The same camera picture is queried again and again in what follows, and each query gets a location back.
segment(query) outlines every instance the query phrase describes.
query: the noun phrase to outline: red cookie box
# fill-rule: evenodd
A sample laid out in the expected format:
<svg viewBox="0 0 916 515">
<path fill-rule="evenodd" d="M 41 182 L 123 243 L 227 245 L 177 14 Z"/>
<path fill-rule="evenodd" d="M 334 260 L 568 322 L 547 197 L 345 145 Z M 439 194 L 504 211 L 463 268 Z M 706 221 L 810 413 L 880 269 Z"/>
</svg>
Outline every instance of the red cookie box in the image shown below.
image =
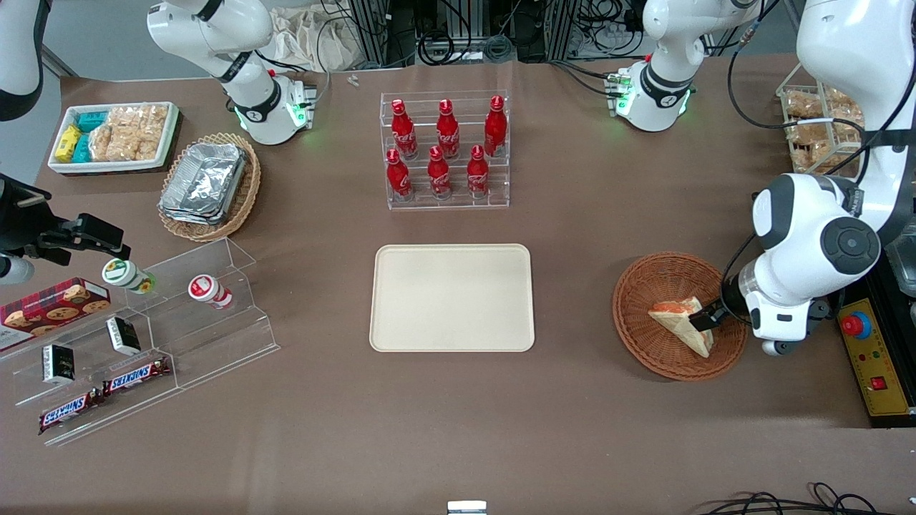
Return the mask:
<svg viewBox="0 0 916 515">
<path fill-rule="evenodd" d="M 73 278 L 0 308 L 0 352 L 111 305 L 108 290 Z"/>
</svg>

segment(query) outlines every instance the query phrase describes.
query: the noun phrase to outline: brown tablecloth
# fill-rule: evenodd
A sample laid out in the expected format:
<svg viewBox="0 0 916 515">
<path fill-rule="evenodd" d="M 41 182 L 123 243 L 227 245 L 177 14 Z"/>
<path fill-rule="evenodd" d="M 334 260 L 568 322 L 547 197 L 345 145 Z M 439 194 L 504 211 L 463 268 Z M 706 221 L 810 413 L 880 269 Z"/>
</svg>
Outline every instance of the brown tablecloth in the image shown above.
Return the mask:
<svg viewBox="0 0 916 515">
<path fill-rule="evenodd" d="M 736 90 L 750 114 L 774 119 L 773 92 L 794 62 L 739 62 Z M 234 235 L 258 260 L 254 294 L 283 348 L 61 449 L 41 444 L 36 413 L 5 392 L 2 511 L 425 514 L 486 499 L 495 515 L 686 513 L 737 491 L 809 499 L 814 480 L 905 510 L 916 436 L 865 429 L 833 324 L 783 358 L 751 340 L 731 372 L 699 384 L 653 375 L 616 335 L 609 299 L 627 264 L 678 250 L 723 266 L 751 229 L 750 193 L 790 167 L 779 131 L 735 114 L 726 64 L 707 60 L 689 110 L 660 134 L 609 118 L 599 95 L 547 65 L 359 72 L 359 88 L 334 76 L 312 131 L 256 146 L 264 182 Z M 62 87 L 65 106 L 176 103 L 179 148 L 240 131 L 214 80 Z M 379 94 L 496 87 L 512 95 L 511 207 L 390 213 Z M 133 260 L 148 266 L 194 246 L 158 220 L 162 178 L 43 170 L 38 184 L 54 193 L 56 214 L 123 227 Z M 470 242 L 530 250 L 534 347 L 373 351 L 376 250 Z M 35 279 L 2 298 L 94 278 L 105 260 L 84 252 L 69 268 L 39 263 Z"/>
</svg>

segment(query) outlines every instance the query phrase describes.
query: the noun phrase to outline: coca-cola bottle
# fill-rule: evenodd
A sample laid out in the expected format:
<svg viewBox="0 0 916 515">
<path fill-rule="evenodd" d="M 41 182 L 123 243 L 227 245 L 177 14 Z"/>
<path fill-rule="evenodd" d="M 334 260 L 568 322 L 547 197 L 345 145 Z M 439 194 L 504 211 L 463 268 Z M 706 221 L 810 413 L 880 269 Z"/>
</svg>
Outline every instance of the coca-cola bottle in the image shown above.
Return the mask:
<svg viewBox="0 0 916 515">
<path fill-rule="evenodd" d="M 400 155 L 395 148 L 388 151 L 386 158 L 388 161 L 388 184 L 391 184 L 391 191 L 394 192 L 394 201 L 404 203 L 412 200 L 413 188 L 410 186 L 407 165 L 401 162 Z"/>
<path fill-rule="evenodd" d="M 426 171 L 430 174 L 432 196 L 436 200 L 448 200 L 452 196 L 452 182 L 449 181 L 449 163 L 442 158 L 442 149 L 438 145 L 430 148 L 430 164 Z"/>
<path fill-rule="evenodd" d="M 467 190 L 474 200 L 485 199 L 489 187 L 490 166 L 484 160 L 484 148 L 480 145 L 471 147 L 471 160 L 467 163 Z"/>
<path fill-rule="evenodd" d="M 490 112 L 484 121 L 484 151 L 487 156 L 501 156 L 505 150 L 508 131 L 508 120 L 503 112 L 505 106 L 506 100 L 499 95 L 490 99 Z"/>
<path fill-rule="evenodd" d="M 398 146 L 400 155 L 403 159 L 414 159 L 417 157 L 417 133 L 413 128 L 413 120 L 407 114 L 407 107 L 404 101 L 395 99 L 391 101 L 391 112 L 394 113 L 394 119 L 391 121 L 391 132 L 395 136 L 395 145 Z"/>
<path fill-rule="evenodd" d="M 452 101 L 445 99 L 439 102 L 439 122 L 436 123 L 439 133 L 439 147 L 446 159 L 458 157 L 458 120 L 452 113 Z"/>
</svg>

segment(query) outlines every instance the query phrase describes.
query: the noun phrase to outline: snickers bar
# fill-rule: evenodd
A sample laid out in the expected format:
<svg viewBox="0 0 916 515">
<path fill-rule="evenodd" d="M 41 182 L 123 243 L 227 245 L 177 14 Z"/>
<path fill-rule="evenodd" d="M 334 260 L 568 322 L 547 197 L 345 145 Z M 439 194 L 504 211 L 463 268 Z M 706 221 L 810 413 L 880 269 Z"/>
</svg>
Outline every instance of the snickers bar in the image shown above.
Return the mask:
<svg viewBox="0 0 916 515">
<path fill-rule="evenodd" d="M 70 402 L 46 412 L 38 418 L 38 434 L 104 402 L 102 391 L 93 388 Z"/>
<path fill-rule="evenodd" d="M 102 393 L 105 397 L 108 397 L 120 389 L 130 388 L 143 381 L 146 381 L 147 379 L 152 379 L 156 376 L 161 376 L 170 372 L 171 368 L 169 367 L 169 358 L 167 356 L 163 356 L 158 358 L 156 361 L 147 363 L 136 370 L 127 372 L 126 374 L 118 376 L 110 381 L 103 381 Z"/>
</svg>

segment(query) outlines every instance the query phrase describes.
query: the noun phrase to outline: aluminum foil container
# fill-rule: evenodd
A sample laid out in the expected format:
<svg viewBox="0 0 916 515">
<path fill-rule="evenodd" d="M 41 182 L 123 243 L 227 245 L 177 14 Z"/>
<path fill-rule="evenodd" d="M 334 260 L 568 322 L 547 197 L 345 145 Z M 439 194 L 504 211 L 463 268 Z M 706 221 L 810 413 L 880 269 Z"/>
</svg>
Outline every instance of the aluminum foil container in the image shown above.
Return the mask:
<svg viewBox="0 0 916 515">
<path fill-rule="evenodd" d="M 245 167 L 245 151 L 197 143 L 179 162 L 158 208 L 173 220 L 218 225 L 228 215 Z"/>
</svg>

